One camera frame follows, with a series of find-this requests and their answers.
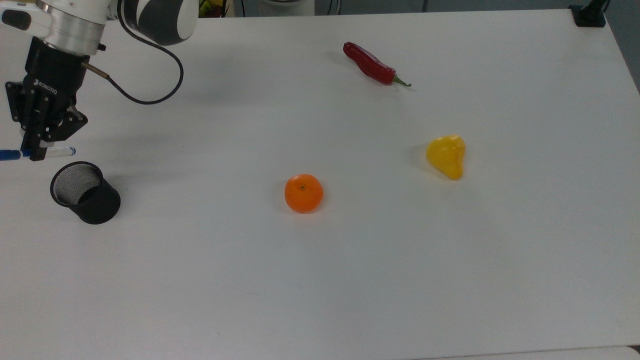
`tangerine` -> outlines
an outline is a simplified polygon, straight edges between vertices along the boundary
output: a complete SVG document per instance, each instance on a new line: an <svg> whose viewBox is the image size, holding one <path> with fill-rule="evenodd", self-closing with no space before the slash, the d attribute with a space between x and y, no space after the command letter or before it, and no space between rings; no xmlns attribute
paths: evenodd
<svg viewBox="0 0 640 360"><path fill-rule="evenodd" d="M324 190L315 176L299 174L291 177L284 186L287 205L298 213L310 213L322 201Z"/></svg>

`table surface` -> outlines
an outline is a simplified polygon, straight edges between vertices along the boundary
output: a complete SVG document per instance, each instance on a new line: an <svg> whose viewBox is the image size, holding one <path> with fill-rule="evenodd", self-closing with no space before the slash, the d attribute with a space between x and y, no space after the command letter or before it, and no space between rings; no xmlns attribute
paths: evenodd
<svg viewBox="0 0 640 360"><path fill-rule="evenodd" d="M0 78L29 38L0 28ZM365 77L360 44L411 88ZM155 99L166 55L110 22L92 63ZM640 96L569 10L201 20L170 100L87 73L75 158L2 163L0 357L414 359L640 342ZM19 145L0 102L0 141ZM427 143L460 134L450 181ZM120 192L86 225L74 160ZM314 174L325 198L282 196Z"/></svg>

